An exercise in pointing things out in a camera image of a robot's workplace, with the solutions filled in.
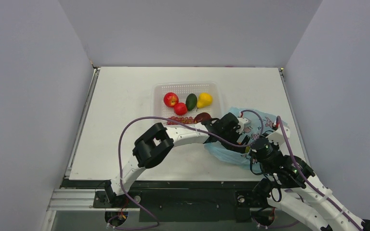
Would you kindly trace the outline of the red yellow fake apple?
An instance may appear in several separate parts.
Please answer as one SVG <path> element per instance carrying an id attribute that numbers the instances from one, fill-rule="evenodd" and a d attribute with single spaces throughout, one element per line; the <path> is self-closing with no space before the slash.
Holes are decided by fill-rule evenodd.
<path id="1" fill-rule="evenodd" d="M 164 95 L 163 102 L 167 107 L 173 108 L 178 104 L 179 98 L 175 93 L 168 92 Z"/>

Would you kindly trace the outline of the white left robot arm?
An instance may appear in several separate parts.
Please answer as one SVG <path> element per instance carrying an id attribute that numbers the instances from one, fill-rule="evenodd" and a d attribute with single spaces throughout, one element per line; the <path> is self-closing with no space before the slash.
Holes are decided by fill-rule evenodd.
<path id="1" fill-rule="evenodd" d="M 250 120 L 232 113 L 191 125 L 173 123 L 174 127 L 155 123 L 134 142 L 130 159 L 125 164 L 120 162 L 119 174 L 105 183 L 105 199 L 111 206 L 122 205 L 124 195 L 138 177 L 146 169 L 159 165 L 174 147 L 219 142 L 228 150 L 243 153 L 249 146 L 249 136 L 241 143 L 238 140 Z"/>

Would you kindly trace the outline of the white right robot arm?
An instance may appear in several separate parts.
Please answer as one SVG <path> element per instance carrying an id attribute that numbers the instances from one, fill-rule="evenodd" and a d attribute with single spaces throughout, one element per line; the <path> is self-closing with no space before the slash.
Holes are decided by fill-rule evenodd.
<path id="1" fill-rule="evenodd" d="M 253 189 L 256 204 L 279 208 L 316 231 L 370 231 L 370 220 L 350 212 L 301 158 L 284 155 L 266 137 L 253 142 L 249 155 L 262 174 L 273 177 Z"/>

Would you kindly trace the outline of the dark red fake fruit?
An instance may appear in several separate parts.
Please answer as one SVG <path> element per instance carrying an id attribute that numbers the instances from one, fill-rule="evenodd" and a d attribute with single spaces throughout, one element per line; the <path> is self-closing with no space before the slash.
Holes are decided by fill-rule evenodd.
<path id="1" fill-rule="evenodd" d="M 209 113 L 202 112 L 195 116 L 194 123 L 200 123 L 207 120 L 211 120 L 211 115 Z"/>

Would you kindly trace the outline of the yellow fake pear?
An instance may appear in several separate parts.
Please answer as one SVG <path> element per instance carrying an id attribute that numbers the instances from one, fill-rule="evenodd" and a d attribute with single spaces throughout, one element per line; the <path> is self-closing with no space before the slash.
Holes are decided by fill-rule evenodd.
<path id="1" fill-rule="evenodd" d="M 208 94 L 208 93 L 201 93 L 198 97 L 198 101 L 197 101 L 197 108 L 204 108 L 206 106 L 209 106 L 211 105 L 213 102 L 213 97 Z"/>

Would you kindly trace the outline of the red fake grape bunch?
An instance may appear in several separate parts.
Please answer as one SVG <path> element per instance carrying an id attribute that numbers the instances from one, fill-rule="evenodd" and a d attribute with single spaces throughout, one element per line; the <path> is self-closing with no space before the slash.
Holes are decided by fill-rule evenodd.
<path id="1" fill-rule="evenodd" d="M 183 124 L 194 124 L 195 120 L 193 117 L 177 117 L 177 116 L 171 116 L 169 117 L 170 120 L 177 121 L 179 123 Z"/>

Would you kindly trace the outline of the dark green fake avocado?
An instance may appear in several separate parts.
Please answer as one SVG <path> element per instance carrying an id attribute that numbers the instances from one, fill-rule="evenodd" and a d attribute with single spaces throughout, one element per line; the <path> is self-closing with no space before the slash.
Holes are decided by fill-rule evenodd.
<path id="1" fill-rule="evenodd" d="M 195 94 L 191 93 L 187 96 L 185 105 L 188 111 L 192 111 L 197 105 L 198 98 Z"/>

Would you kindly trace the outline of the red fake strawberry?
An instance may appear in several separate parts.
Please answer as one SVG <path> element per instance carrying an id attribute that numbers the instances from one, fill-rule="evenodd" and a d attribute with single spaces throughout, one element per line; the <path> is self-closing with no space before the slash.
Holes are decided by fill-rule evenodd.
<path id="1" fill-rule="evenodd" d="M 173 111 L 178 116 L 183 116 L 188 112 L 187 106 L 185 103 L 177 103 L 173 107 Z"/>

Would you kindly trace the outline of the white perforated plastic basket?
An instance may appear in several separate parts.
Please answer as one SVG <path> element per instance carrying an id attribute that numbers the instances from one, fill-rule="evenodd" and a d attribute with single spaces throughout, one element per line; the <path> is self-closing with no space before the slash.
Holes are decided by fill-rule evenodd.
<path id="1" fill-rule="evenodd" d="M 195 117 L 199 113 L 206 112 L 212 117 L 221 117 L 225 113 L 222 94 L 219 87 L 212 81 L 193 81 L 193 82 L 177 82 L 157 84 L 152 90 L 151 98 L 151 115 L 158 117 L 177 116 L 172 108 L 169 108 L 163 102 L 164 96 L 172 92 L 178 96 L 179 102 L 185 103 L 189 94 L 194 94 L 197 97 L 201 93 L 207 93 L 213 97 L 212 104 L 204 108 L 194 108 L 185 117 Z"/>

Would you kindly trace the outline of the metal table edge rail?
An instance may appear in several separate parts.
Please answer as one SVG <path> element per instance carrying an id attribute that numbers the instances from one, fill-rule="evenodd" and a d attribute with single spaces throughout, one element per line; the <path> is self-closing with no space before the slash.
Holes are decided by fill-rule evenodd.
<path id="1" fill-rule="evenodd" d="M 281 82 L 283 84 L 283 88 L 284 88 L 284 91 L 286 93 L 286 95 L 288 94 L 288 90 L 287 90 L 287 87 L 286 87 L 286 83 L 285 83 L 285 78 L 284 78 L 284 74 L 283 74 L 283 70 L 284 68 L 279 68 L 278 71 L 279 71 L 279 75 L 280 75 L 280 78 L 281 78 Z"/>

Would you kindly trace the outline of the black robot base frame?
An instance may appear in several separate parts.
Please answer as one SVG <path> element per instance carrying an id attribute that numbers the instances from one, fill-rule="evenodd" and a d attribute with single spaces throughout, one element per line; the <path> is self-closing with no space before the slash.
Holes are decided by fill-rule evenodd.
<path id="1" fill-rule="evenodd" d="M 138 212 L 141 222 L 152 222 L 150 211 L 160 222 L 248 222 L 252 216 L 274 221 L 270 205 L 253 193 L 258 181 L 136 181 L 128 194 L 107 196 L 106 181 L 63 179 L 61 189 L 93 190 L 89 208 L 105 211 L 105 219 Z"/>

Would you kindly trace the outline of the left metal table rail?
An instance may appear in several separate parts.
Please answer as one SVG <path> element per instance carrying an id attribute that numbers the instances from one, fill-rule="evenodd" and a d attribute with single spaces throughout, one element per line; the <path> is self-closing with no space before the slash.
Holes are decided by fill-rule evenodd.
<path id="1" fill-rule="evenodd" d="M 75 140 L 73 142 L 73 147 L 72 147 L 71 154 L 70 154 L 70 157 L 69 157 L 69 161 L 68 161 L 68 164 L 67 164 L 67 168 L 66 168 L 66 171 L 65 171 L 65 174 L 64 174 L 64 179 L 68 179 L 71 175 L 71 170 L 72 170 L 74 159 L 75 159 L 77 149 L 78 149 L 78 146 L 79 146 L 80 137 L 81 137 L 82 131 L 84 129 L 85 120 L 86 120 L 86 117 L 87 117 L 87 114 L 88 114 L 88 110 L 90 108 L 91 100 L 92 100 L 93 93 L 94 93 L 94 90 L 95 90 L 95 86 L 96 86 L 96 83 L 97 83 L 97 80 L 98 80 L 98 76 L 100 74 L 100 70 L 101 70 L 101 67 L 96 67 L 96 68 L 94 68 L 94 71 L 93 71 L 90 87 L 89 87 L 89 90 L 87 92 L 86 100 L 84 102 L 84 107 L 83 107 L 81 117 L 80 117 L 80 120 L 79 120 L 77 133 L 76 133 L 76 136 L 75 136 Z"/>

